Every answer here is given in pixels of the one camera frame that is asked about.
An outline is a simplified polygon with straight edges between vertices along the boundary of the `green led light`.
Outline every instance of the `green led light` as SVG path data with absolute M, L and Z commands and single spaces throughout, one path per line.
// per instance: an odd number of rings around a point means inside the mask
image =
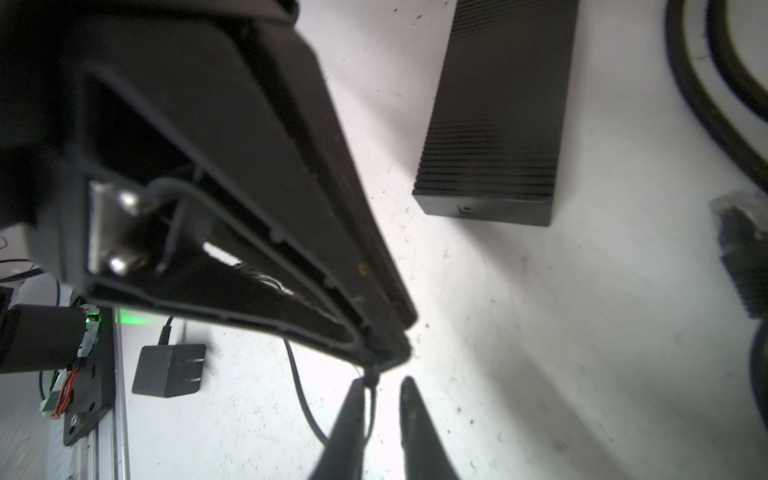
M 121 314 L 120 323 L 123 325 L 147 325 L 149 322 L 140 316 Z

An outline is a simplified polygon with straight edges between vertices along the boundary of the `black plastic housing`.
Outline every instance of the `black plastic housing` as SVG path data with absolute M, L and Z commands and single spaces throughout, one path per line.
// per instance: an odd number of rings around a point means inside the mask
M 413 195 L 427 214 L 547 226 L 578 0 L 458 0 Z

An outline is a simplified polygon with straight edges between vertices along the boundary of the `black hose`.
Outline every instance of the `black hose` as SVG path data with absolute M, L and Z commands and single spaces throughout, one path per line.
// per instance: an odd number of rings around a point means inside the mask
M 712 62 L 731 91 L 755 115 L 768 121 L 768 91 L 746 69 L 733 46 L 727 0 L 710 0 L 707 4 L 707 40 Z
M 757 186 L 768 193 L 768 164 L 744 140 L 704 90 L 690 63 L 685 42 L 683 13 L 685 0 L 669 0 L 664 30 L 667 37 L 667 60 L 677 88 L 707 133 L 720 145 L 733 162 Z

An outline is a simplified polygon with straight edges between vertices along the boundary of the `metal screw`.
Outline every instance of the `metal screw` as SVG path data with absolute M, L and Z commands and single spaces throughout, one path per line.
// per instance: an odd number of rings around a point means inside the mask
M 147 256 L 142 252 L 136 252 L 123 248 L 109 257 L 107 265 L 115 275 L 126 276 L 130 272 L 142 267 L 147 262 Z

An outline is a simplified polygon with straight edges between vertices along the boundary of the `white table surface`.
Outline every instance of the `white table surface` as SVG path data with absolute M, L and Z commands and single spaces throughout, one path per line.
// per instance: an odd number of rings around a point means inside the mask
M 298 29 L 420 314 L 412 360 L 382 378 L 365 478 L 403 477 L 406 374 L 464 479 L 768 478 L 756 323 L 707 206 L 752 185 L 674 86 L 664 2 L 581 1 L 549 228 L 427 217 L 411 196 L 454 7 L 302 2 Z M 122 325 L 132 478 L 308 476 L 321 446 L 280 339 L 176 320 L 174 336 L 208 345 L 202 388 L 153 399 L 130 387 L 164 318 L 124 318 L 148 322 Z M 297 350 L 329 431 L 358 373 Z

